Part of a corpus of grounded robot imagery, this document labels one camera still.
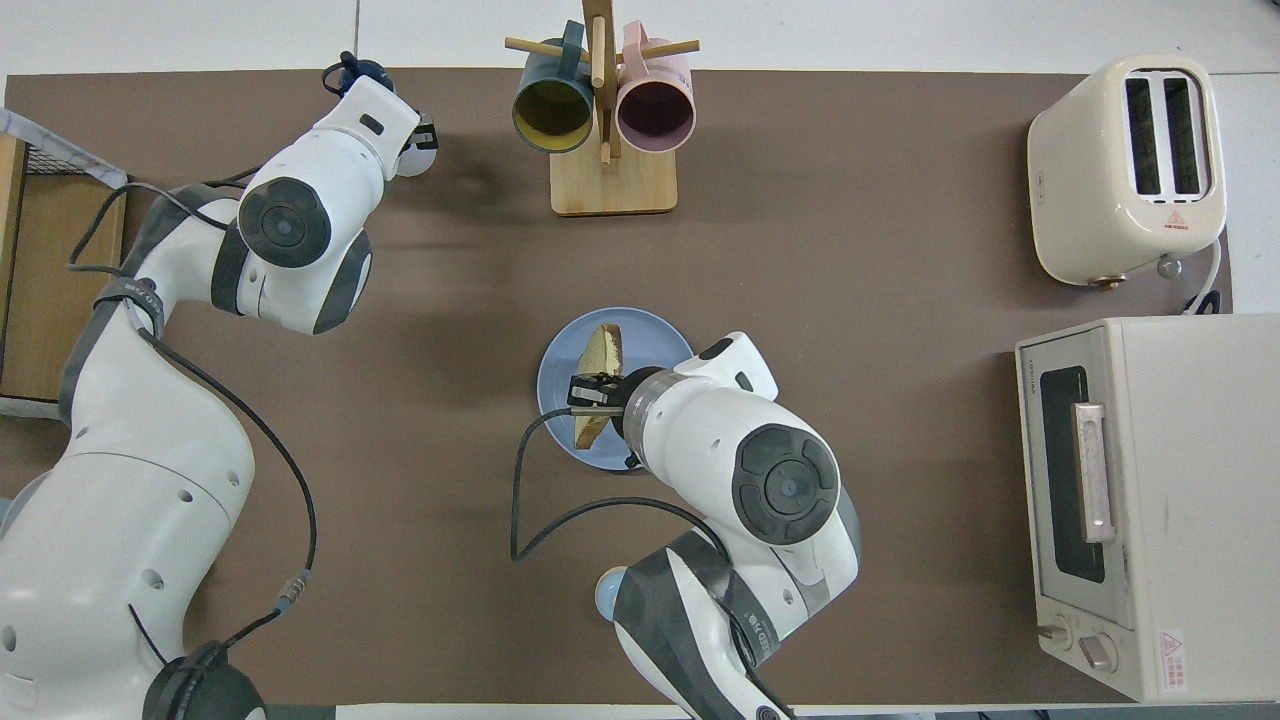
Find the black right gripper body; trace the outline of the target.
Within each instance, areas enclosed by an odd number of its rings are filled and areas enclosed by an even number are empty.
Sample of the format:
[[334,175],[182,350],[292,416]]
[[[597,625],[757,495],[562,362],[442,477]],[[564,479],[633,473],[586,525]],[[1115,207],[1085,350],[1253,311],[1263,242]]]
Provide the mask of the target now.
[[[605,396],[607,407],[621,407],[625,413],[632,395],[641,383],[641,369],[628,373],[627,375],[607,375],[605,380],[602,382],[602,393]],[[613,416],[611,421],[614,428],[614,433],[623,438],[625,436],[625,420],[622,415]],[[635,451],[627,446],[627,455],[623,459],[625,469],[637,469],[641,461]]]

